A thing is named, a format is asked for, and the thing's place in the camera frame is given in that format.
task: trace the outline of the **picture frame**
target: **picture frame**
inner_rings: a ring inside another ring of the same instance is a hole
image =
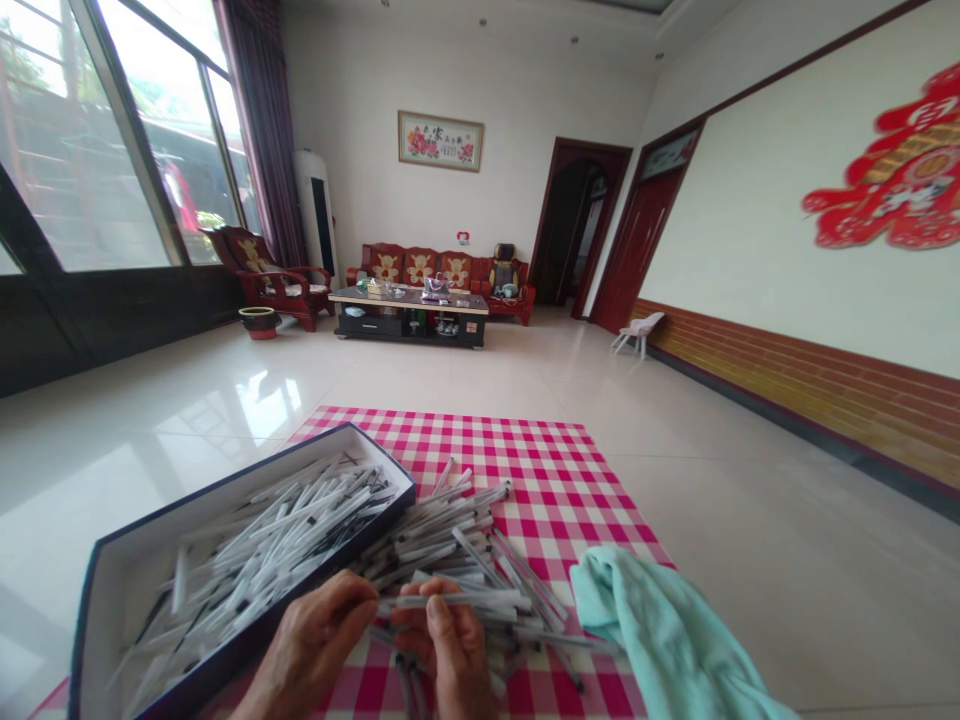
[[[397,112],[400,162],[480,172],[483,123]]]

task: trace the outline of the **ceiling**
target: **ceiling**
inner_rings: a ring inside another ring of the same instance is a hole
[[[596,2],[601,5],[615,5],[617,7],[627,8],[629,10],[638,10],[640,12],[649,12],[659,15],[667,9],[667,5],[673,0],[582,0],[582,2]]]
[[[476,39],[524,53],[563,55],[653,75],[743,0],[284,1],[421,31],[434,28],[448,39]],[[660,8],[665,9],[657,14]],[[485,27],[480,26],[481,19],[486,20]],[[661,52],[664,58],[658,61]]]

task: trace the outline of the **table top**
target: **table top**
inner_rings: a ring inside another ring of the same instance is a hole
[[[367,291],[359,285],[352,285],[343,290],[330,293],[333,302],[356,303],[357,305],[381,305],[387,307],[413,308],[416,310],[442,310],[443,312],[467,313],[472,315],[489,315],[490,308],[487,301],[480,295],[468,293],[450,293],[450,304],[441,305],[435,302],[423,301],[421,288],[401,288],[396,296],[383,293],[382,295],[368,296]]]
[[[493,506],[495,523],[571,611],[568,632],[580,632],[569,571],[587,548],[616,544],[643,560],[674,567],[582,425],[320,406],[289,444],[346,422],[355,423],[410,471],[420,497],[432,492],[451,455],[456,458],[455,474],[473,468],[474,492],[510,479],[514,492]],[[318,708],[322,715],[314,717],[403,717],[403,696],[391,659],[388,648],[364,636]],[[625,656],[574,651],[571,662],[585,685],[583,695],[577,694],[552,653],[533,654],[507,684],[500,717],[647,717]],[[239,679],[202,717],[220,718],[236,707],[251,676]],[[427,702],[432,708],[429,687]],[[66,704],[65,680],[31,717],[42,712],[45,720],[64,720]]]

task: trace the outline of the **pile of pens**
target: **pile of pens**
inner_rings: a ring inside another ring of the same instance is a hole
[[[139,666],[123,687],[123,717],[141,712],[229,642],[400,492],[379,465],[340,453],[181,536],[173,577],[157,588],[142,630],[107,683],[129,662]]]
[[[445,595],[448,605],[470,605],[484,626],[490,688],[499,699],[506,694],[511,676],[531,652],[549,649],[563,666],[578,693],[583,681],[568,652],[617,654],[616,645],[583,635],[565,633],[569,617],[556,596],[537,577],[507,538],[493,525],[491,505],[510,497],[509,482],[473,495],[470,469],[448,489],[453,467],[450,458],[433,494],[408,509],[403,518],[375,545],[367,549],[354,570],[384,594],[378,617],[388,619],[394,608],[425,607],[427,598],[390,597],[392,586],[426,582],[433,577],[452,580],[463,591]],[[503,574],[497,572],[499,566]],[[374,640],[393,647],[403,628],[374,625]],[[429,720],[419,659],[397,655],[397,670],[411,720]]]

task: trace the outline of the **arched doorway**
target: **arched doorway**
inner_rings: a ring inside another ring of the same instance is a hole
[[[630,152],[557,138],[530,263],[538,304],[580,318]]]

